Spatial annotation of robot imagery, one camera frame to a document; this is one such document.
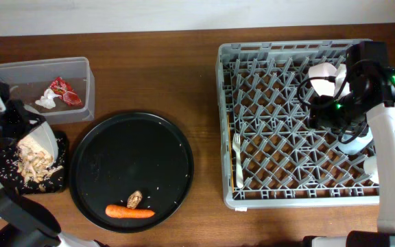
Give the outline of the light blue plastic cup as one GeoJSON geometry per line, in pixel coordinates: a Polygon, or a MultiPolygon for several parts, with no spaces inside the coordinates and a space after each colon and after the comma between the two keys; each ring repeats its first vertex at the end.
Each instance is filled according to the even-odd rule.
{"type": "Polygon", "coordinates": [[[344,134],[342,137],[342,141],[338,143],[337,148],[344,154],[354,155],[364,148],[366,148],[369,144],[371,144],[373,140],[371,130],[368,131],[367,135],[364,137],[357,137],[355,140],[350,143],[344,144],[343,141],[347,141],[351,136],[349,134],[344,134]]]}

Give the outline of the rice and food scraps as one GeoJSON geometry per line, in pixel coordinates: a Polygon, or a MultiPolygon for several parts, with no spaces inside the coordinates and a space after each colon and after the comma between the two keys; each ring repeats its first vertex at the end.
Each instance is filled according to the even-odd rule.
{"type": "Polygon", "coordinates": [[[63,166],[53,167],[54,157],[32,137],[25,137],[17,144],[19,161],[17,172],[22,175],[23,182],[27,184],[43,182],[51,178],[63,166]]]}

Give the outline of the red snack wrapper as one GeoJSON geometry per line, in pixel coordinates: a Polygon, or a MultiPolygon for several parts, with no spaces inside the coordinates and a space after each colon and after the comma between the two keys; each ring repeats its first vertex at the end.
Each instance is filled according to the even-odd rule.
{"type": "Polygon", "coordinates": [[[82,100],[71,85],[61,77],[57,77],[49,88],[68,106],[81,106],[82,100]]]}

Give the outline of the white paper cup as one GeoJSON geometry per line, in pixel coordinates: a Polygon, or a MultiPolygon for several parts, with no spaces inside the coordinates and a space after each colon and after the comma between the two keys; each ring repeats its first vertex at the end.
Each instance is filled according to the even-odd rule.
{"type": "Polygon", "coordinates": [[[369,179],[375,183],[379,183],[379,175],[377,169],[376,156],[370,156],[363,162],[363,170],[369,176],[369,179]]]}

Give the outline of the white plastic fork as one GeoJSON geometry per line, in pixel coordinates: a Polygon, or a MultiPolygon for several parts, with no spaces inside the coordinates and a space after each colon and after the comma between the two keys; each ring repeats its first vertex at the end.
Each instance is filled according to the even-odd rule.
{"type": "Polygon", "coordinates": [[[232,149],[235,151],[235,178],[236,186],[240,189],[243,188],[243,170],[241,165],[241,137],[240,134],[234,133],[232,139],[232,149]]]}

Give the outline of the round black serving tray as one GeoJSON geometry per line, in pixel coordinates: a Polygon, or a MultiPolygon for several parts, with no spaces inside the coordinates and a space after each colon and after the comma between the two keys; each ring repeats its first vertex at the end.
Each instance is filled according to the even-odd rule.
{"type": "Polygon", "coordinates": [[[183,203],[194,174],[193,153],[181,130],[151,113],[120,113],[97,124],[76,147],[69,167],[71,197],[84,217],[117,233],[146,231],[183,203]],[[145,219],[106,215],[110,204],[125,206],[142,193],[145,219]]]}

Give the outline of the grey plate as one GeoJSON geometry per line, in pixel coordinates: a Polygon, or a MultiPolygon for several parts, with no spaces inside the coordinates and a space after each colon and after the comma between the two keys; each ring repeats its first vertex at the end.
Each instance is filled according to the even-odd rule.
{"type": "Polygon", "coordinates": [[[22,145],[35,152],[46,151],[53,158],[53,161],[57,159],[58,144],[52,129],[46,121],[18,142],[19,148],[22,145]]]}

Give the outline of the wooden chopstick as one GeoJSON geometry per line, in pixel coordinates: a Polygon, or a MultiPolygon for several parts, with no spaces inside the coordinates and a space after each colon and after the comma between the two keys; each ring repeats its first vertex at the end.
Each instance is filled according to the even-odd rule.
{"type": "Polygon", "coordinates": [[[234,174],[233,174],[233,166],[232,166],[232,138],[231,138],[231,132],[230,132],[230,115],[227,113],[226,115],[227,118],[227,131],[228,131],[228,151],[229,151],[229,161],[230,161],[230,186],[231,186],[231,192],[235,192],[235,185],[234,185],[234,174]]]}

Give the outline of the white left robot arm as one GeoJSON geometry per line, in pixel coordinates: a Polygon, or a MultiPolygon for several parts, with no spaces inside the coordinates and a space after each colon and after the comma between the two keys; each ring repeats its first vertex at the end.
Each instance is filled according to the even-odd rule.
{"type": "MultiPolygon", "coordinates": [[[[11,99],[9,85],[0,82],[0,156],[46,125],[42,115],[27,110],[22,101],[11,99]]],[[[49,210],[0,182],[0,246],[101,245],[62,232],[49,210]]]]}

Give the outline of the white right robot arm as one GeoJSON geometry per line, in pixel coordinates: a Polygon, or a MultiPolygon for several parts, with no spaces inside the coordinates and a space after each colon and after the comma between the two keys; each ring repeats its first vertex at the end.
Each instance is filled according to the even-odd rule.
{"type": "Polygon", "coordinates": [[[304,246],[395,246],[395,68],[385,43],[364,40],[346,50],[342,67],[322,62],[310,67],[306,83],[317,92],[309,107],[310,128],[338,131],[347,144],[372,134],[379,179],[379,216],[375,232],[351,231],[345,237],[305,237],[304,246]]]}

